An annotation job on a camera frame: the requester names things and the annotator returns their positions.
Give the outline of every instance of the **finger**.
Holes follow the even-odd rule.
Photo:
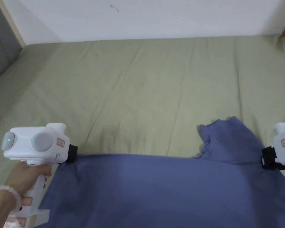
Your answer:
[[[44,175],[46,177],[52,176],[52,167],[50,165],[37,165],[34,166],[36,169],[36,174],[39,175]]]

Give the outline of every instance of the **fitted sheet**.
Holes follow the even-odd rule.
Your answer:
[[[283,37],[30,45],[0,77],[0,146],[12,127],[62,122],[80,154],[192,157],[197,126],[233,115],[271,144],[285,121]],[[0,150],[0,184],[14,163]]]

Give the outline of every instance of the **wrist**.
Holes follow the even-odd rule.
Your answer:
[[[11,211],[16,207],[17,200],[13,194],[7,190],[0,190],[0,201],[3,202],[6,207]]]

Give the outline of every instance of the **forearm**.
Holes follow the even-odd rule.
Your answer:
[[[16,207],[15,197],[8,191],[0,191],[0,228],[4,226],[4,223],[9,213]]]

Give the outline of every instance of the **hand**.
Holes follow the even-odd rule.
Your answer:
[[[5,185],[14,188],[23,197],[34,185],[39,175],[52,176],[52,167],[50,165],[30,166],[21,162],[13,168]]]

